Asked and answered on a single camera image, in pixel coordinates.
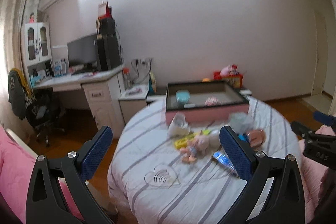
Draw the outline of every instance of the pink box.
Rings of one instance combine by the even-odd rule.
[[[176,92],[187,90],[190,99],[186,104],[178,103]],[[209,97],[218,100],[217,105],[205,105]],[[248,113],[249,102],[226,81],[192,82],[168,84],[166,100],[166,123],[170,124],[178,112],[185,115],[185,120],[191,122],[225,121],[231,113]]]

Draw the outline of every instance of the electrical cable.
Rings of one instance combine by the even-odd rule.
[[[119,41],[119,54],[120,54],[120,63],[121,63],[121,75],[123,76],[123,80],[125,80],[124,78],[124,71],[123,71],[123,63],[124,63],[124,59],[122,57],[122,48],[121,48],[121,40],[120,40],[120,34],[117,30],[117,24],[115,24],[115,32],[117,33],[117,40]]]
[[[134,77],[133,79],[132,79],[132,81],[134,81],[134,80],[137,80],[138,78],[139,78],[139,71],[138,71],[138,66],[136,66],[136,68],[134,67],[134,65],[133,65],[133,61],[131,61],[131,66],[132,66],[132,68],[134,69],[134,71],[136,72],[136,77]]]
[[[148,77],[148,75],[151,73],[151,71],[152,71],[152,60],[150,61],[148,73],[146,74],[146,76],[141,81],[137,82],[136,84],[141,84],[143,81],[145,81],[145,79]]]

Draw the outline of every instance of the drawer handle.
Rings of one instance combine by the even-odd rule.
[[[96,93],[96,94],[91,93],[91,97],[100,97],[100,96],[101,96],[101,92]]]

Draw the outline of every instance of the pink pillow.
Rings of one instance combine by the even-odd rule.
[[[23,223],[26,223],[26,200],[34,164],[35,158],[0,128],[0,192],[13,213]],[[61,183],[61,188],[71,213],[83,219],[68,187]]]
[[[331,136],[335,135],[334,131],[330,127],[327,127],[325,125],[321,126],[321,128],[317,130],[316,133]],[[305,141],[299,141],[299,146],[301,151],[303,152],[305,148]],[[314,208],[316,208],[319,201],[318,194],[321,186],[321,178],[327,170],[327,167],[303,156],[301,170],[307,182]]]

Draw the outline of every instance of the striped bedsheet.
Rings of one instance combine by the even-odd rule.
[[[298,140],[289,123],[275,109],[253,97],[249,115],[255,128],[263,128],[268,156],[284,158],[293,154],[301,164]],[[221,128],[211,121],[192,124],[192,129]],[[246,181],[231,176],[212,160],[209,148],[196,163],[181,162],[172,140],[167,139],[165,101],[138,112],[126,125],[108,172],[109,195],[129,207],[139,224],[217,223],[244,188]],[[268,179],[251,217],[256,216],[268,195]]]

